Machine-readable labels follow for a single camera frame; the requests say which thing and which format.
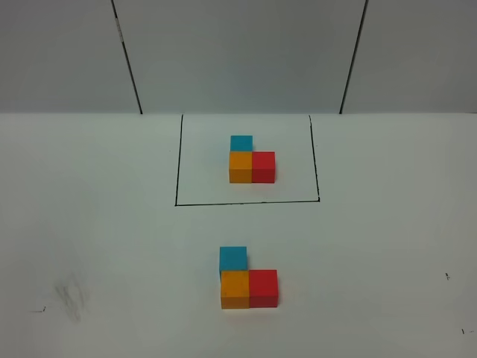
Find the orange template block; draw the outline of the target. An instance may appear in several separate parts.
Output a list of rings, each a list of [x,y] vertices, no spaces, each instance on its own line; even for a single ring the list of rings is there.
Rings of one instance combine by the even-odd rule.
[[[253,153],[251,151],[231,151],[229,158],[230,183],[251,183],[253,174]]]

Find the red template block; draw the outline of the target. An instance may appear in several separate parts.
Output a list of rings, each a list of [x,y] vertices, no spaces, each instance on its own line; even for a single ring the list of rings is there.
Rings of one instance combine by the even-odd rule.
[[[253,151],[252,164],[253,183],[275,183],[276,158],[274,151]]]

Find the blue template block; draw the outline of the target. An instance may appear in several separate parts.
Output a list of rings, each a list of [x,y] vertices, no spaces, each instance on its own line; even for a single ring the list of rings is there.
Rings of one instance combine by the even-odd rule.
[[[230,137],[231,151],[253,151],[253,137],[251,135],[232,135]]]

